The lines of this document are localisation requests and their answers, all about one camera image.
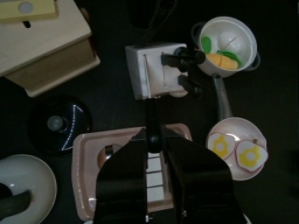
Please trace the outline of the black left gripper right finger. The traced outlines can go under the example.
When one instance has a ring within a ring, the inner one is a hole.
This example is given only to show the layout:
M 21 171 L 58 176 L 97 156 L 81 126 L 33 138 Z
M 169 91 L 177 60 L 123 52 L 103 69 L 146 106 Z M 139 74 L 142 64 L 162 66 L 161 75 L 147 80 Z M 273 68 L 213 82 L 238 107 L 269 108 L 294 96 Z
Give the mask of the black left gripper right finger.
M 163 155 L 178 224 L 249 224 L 234 193 L 230 167 L 221 157 L 170 129 Z

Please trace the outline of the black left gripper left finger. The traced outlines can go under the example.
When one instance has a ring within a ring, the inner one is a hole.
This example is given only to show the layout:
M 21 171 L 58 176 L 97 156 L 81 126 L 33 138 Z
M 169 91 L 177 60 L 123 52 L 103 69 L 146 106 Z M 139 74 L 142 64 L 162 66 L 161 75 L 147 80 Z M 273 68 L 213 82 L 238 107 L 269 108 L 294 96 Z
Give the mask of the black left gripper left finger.
M 146 130 L 105 162 L 97 182 L 94 224 L 146 224 Z

